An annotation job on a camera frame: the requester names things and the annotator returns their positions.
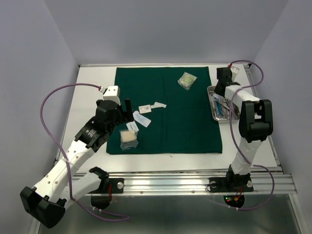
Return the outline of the small suture needle packet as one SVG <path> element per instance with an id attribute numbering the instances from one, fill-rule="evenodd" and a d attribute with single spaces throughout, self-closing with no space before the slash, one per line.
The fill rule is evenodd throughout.
<path id="1" fill-rule="evenodd" d="M 150 105 L 139 106 L 138 110 L 140 114 L 150 113 L 152 111 Z"/>

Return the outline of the blue plastic scalpel handle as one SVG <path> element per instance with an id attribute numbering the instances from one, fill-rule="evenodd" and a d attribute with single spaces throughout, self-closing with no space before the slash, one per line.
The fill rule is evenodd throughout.
<path id="1" fill-rule="evenodd" d="M 216 109 L 217 109 L 218 115 L 223 116 L 222 108 L 220 107 L 219 103 L 216 101 L 215 104 L 216 104 Z"/>

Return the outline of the stainless steel instrument tray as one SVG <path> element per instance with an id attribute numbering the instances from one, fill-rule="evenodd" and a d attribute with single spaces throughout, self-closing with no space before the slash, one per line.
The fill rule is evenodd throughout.
<path id="1" fill-rule="evenodd" d="M 215 87 L 207 88 L 208 99 L 212 111 L 213 119 L 219 123 L 229 123 L 230 121 L 230 101 L 215 94 Z"/>

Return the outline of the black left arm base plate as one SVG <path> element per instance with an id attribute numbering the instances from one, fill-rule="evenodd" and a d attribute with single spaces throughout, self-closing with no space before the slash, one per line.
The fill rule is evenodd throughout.
<path id="1" fill-rule="evenodd" d="M 102 179 L 99 187 L 90 194 L 122 194 L 124 189 L 124 178 Z"/>

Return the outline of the white paper strip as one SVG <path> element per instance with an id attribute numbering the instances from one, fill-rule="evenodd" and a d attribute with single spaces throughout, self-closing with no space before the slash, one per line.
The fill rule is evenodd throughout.
<path id="1" fill-rule="evenodd" d="M 166 108 L 167 105 L 166 105 L 166 104 L 163 104 L 163 103 L 155 102 L 155 103 L 154 103 L 154 106 Z"/>

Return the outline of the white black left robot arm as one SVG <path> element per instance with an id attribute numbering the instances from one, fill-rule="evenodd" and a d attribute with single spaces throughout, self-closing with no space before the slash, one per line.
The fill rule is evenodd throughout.
<path id="1" fill-rule="evenodd" d="M 63 157 L 37 184 L 22 189 L 25 211 L 46 228 L 56 226 L 66 210 L 90 192 L 105 192 L 112 197 L 115 183 L 101 168 L 91 168 L 76 182 L 72 177 L 109 140 L 116 126 L 134 120 L 129 99 L 125 107 L 113 100 L 97 100 L 95 116 L 76 134 L 69 149 L 61 151 Z"/>

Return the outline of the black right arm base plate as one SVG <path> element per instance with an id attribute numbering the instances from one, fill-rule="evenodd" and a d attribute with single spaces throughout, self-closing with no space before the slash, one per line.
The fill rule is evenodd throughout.
<path id="1" fill-rule="evenodd" d="M 236 193 L 236 192 L 253 192 L 254 188 L 248 187 L 244 183 L 228 182 L 225 177 L 211 177 L 206 187 L 211 193 Z"/>

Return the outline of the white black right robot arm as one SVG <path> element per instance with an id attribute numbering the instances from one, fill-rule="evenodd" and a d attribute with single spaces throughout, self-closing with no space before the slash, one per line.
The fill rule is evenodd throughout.
<path id="1" fill-rule="evenodd" d="M 272 103 L 268 99 L 254 97 L 233 81 L 230 67 L 216 70 L 217 85 L 214 93 L 230 101 L 230 109 L 240 112 L 238 129 L 241 136 L 236 156 L 225 177 L 211 178 L 211 192 L 252 192 L 251 166 L 263 141 L 273 133 Z"/>

